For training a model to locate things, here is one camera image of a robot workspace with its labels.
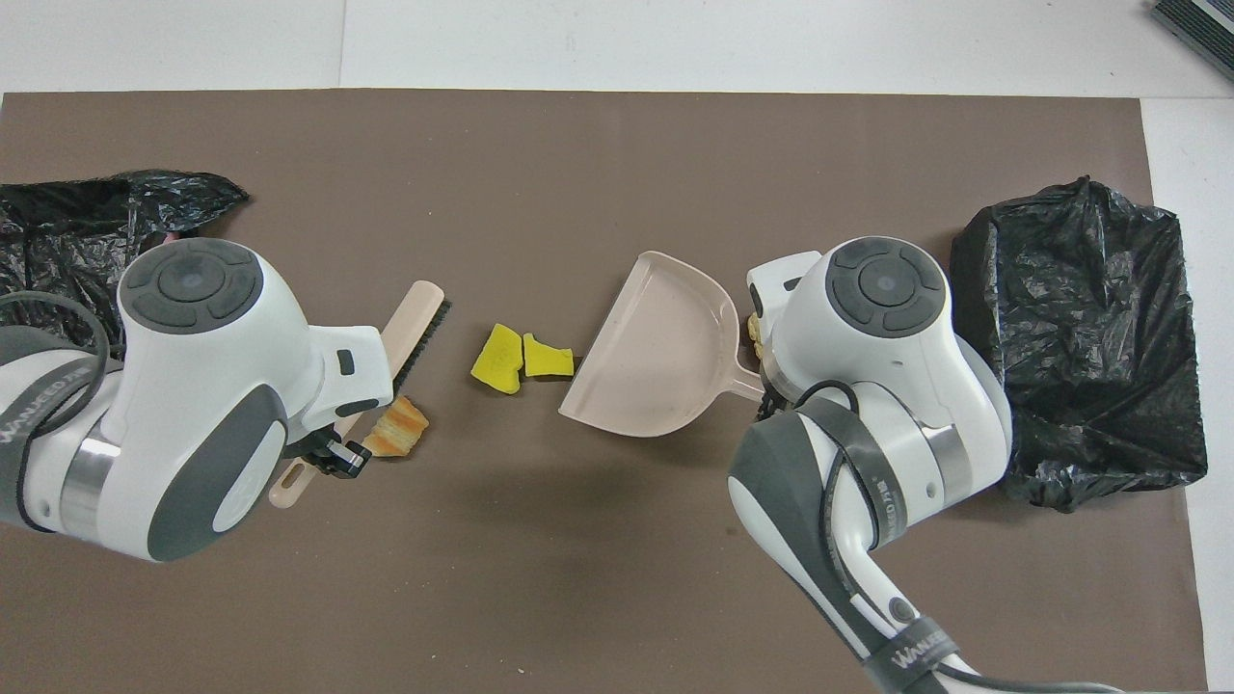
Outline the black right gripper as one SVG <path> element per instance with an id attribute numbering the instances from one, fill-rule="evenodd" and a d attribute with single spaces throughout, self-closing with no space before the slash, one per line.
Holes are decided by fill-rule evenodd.
<path id="1" fill-rule="evenodd" d="M 791 383 L 770 382 L 768 378 L 763 378 L 763 387 L 764 394 L 755 414 L 756 421 L 768 420 L 779 412 L 793 412 L 793 409 L 797 408 L 798 395 L 801 395 L 798 387 L 793 387 Z"/>

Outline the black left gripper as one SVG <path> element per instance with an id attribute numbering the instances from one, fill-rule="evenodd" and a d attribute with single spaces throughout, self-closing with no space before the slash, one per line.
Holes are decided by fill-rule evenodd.
<path id="1" fill-rule="evenodd" d="M 323 474 L 355 479 L 373 452 L 355 440 L 342 440 L 334 427 L 322 427 L 288 445 L 289 461 L 306 461 Z"/>

